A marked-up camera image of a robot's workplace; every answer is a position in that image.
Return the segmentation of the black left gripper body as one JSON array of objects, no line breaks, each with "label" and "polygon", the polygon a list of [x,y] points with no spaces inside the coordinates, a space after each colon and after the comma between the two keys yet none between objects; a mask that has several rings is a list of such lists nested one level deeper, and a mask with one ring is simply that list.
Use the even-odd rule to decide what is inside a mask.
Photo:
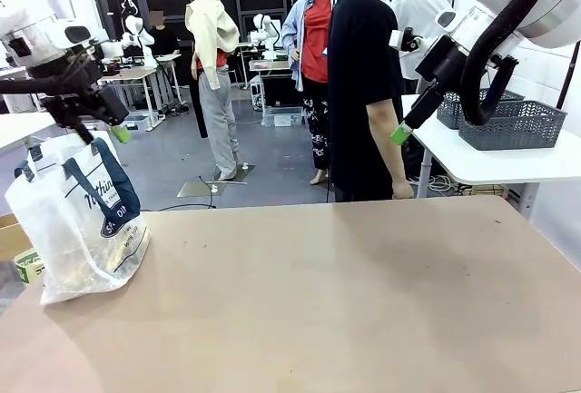
[{"label": "black left gripper body", "polygon": [[98,101],[95,85],[102,77],[100,67],[85,50],[67,50],[50,62],[27,69],[30,78],[50,80],[42,91],[47,95],[44,107],[64,123],[66,115],[91,116],[100,120],[103,108]]}]

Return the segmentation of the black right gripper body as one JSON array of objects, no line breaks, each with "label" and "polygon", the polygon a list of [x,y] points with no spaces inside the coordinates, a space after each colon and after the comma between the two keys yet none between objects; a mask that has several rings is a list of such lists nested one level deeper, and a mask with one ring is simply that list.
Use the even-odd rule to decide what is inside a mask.
[{"label": "black right gripper body", "polygon": [[426,52],[415,71],[439,89],[458,89],[468,56],[449,35],[442,35]]}]

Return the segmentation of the person's left hand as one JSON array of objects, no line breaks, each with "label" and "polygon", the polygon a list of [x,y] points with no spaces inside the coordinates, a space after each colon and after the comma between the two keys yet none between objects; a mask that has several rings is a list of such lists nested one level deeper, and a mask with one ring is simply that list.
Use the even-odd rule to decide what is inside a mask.
[{"label": "person's left hand", "polygon": [[392,199],[407,200],[413,199],[415,193],[407,180],[398,180],[392,183]]}]

